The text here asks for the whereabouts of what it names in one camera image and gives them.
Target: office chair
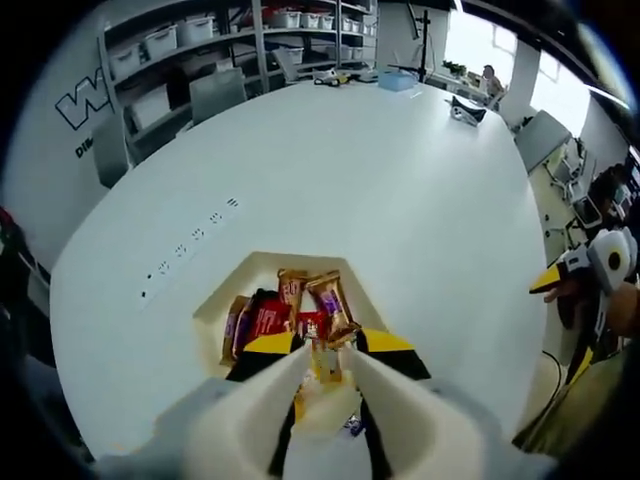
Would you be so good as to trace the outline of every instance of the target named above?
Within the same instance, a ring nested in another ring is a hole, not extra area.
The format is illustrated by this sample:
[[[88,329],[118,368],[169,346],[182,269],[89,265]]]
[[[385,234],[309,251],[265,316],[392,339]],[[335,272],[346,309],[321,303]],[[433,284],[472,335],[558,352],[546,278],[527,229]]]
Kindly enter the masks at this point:
[[[291,55],[289,55],[289,51],[286,48],[280,47],[276,50],[272,50],[271,54],[282,70],[284,81],[287,85],[294,85],[313,77],[311,74],[301,75],[298,73],[298,68],[291,61]]]
[[[550,236],[551,232],[559,232],[563,235],[565,238],[565,250],[569,247],[575,247],[570,234],[572,229],[579,228],[586,232],[586,230],[602,224],[602,215],[591,197],[589,197],[589,186],[593,181],[597,159],[586,150],[583,150],[580,158],[583,161],[580,165],[579,175],[566,184],[564,187],[566,195],[563,195],[563,200],[570,205],[575,217],[566,225],[561,227],[551,226],[545,232],[547,237]]]
[[[125,112],[115,114],[93,130],[93,161],[100,183],[113,186],[139,163],[125,122]]]
[[[564,125],[544,110],[540,110],[527,126],[518,132],[514,141],[529,174],[570,138],[571,133]]]
[[[584,152],[582,147],[578,147],[576,139],[558,147],[543,162],[551,177],[551,185],[560,189],[564,201],[569,201],[569,186],[584,174],[585,164]]]
[[[247,101],[244,75],[240,68],[194,80],[189,84],[189,91],[194,126]]]

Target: gray chair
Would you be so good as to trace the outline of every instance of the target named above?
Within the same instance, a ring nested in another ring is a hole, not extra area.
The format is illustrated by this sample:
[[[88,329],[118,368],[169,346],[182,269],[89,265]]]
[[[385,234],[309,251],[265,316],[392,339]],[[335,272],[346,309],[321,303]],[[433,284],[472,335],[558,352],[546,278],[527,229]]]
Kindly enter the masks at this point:
[[[193,125],[247,101],[242,69],[233,68],[189,84]]]
[[[107,188],[138,164],[122,110],[93,130],[93,159],[100,183]]]
[[[544,110],[540,110],[515,137],[527,173],[531,173],[570,138],[571,133],[564,125]]]
[[[313,77],[312,74],[300,75],[300,73],[298,73],[298,68],[291,61],[291,55],[286,48],[280,47],[276,50],[272,50],[271,54],[280,69],[282,69],[284,81],[287,85],[293,85]]]

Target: white table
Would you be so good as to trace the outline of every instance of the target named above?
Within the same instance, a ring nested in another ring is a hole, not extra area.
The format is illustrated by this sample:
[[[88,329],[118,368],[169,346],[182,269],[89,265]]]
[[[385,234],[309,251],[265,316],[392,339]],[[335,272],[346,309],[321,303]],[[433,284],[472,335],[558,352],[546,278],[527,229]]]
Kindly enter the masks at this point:
[[[455,93],[458,90],[463,90],[467,92],[469,95],[471,95],[471,97],[474,99],[486,101],[489,98],[489,96],[487,95],[487,92],[479,88],[476,88],[472,85],[467,85],[466,83],[462,82],[462,80],[460,80],[459,78],[454,78],[444,73],[430,71],[430,72],[427,72],[426,78],[435,79],[440,82],[443,82],[444,84],[447,85],[447,91],[449,92]]]
[[[109,192],[51,289],[61,382],[95,456],[145,443],[206,380],[192,315],[251,251],[346,258],[434,376],[514,433],[545,326],[527,293],[545,267],[538,212],[503,121],[456,122],[449,97],[288,87],[193,128]],[[238,215],[141,309],[149,269],[229,196]]]

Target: wall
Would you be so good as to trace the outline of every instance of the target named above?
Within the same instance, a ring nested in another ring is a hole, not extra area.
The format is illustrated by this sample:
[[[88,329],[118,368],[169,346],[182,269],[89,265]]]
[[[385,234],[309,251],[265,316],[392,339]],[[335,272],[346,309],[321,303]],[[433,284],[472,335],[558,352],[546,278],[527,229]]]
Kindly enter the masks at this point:
[[[413,40],[407,7],[399,3],[380,3],[380,17],[378,20],[378,51],[376,62],[378,68],[384,68],[390,64],[397,64],[394,52],[400,63],[405,66],[418,67],[420,55],[415,56],[417,47],[422,43],[421,39]],[[424,7],[413,7],[415,15],[420,18]],[[429,33],[431,41],[428,44],[427,68],[433,68],[434,58],[437,71],[442,71],[444,49],[449,30],[449,12],[428,8],[431,24]]]
[[[48,270],[107,193],[85,143],[112,114],[99,70],[99,15],[94,11],[78,24],[45,66],[18,120],[3,172],[1,203]]]
[[[518,40],[509,92],[500,104],[500,113],[509,125],[536,113],[530,103],[539,63],[540,51]]]
[[[593,96],[580,138],[587,150],[597,158],[596,174],[616,163],[624,163],[629,152],[629,143]]]

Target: wall logo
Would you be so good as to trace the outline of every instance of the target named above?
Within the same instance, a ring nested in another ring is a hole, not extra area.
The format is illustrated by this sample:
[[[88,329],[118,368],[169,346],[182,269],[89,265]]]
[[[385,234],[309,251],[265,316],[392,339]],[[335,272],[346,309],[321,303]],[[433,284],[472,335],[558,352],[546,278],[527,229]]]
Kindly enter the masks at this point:
[[[93,78],[84,77],[56,103],[56,110],[74,130],[84,125],[91,113],[111,105],[102,68],[97,68]]]

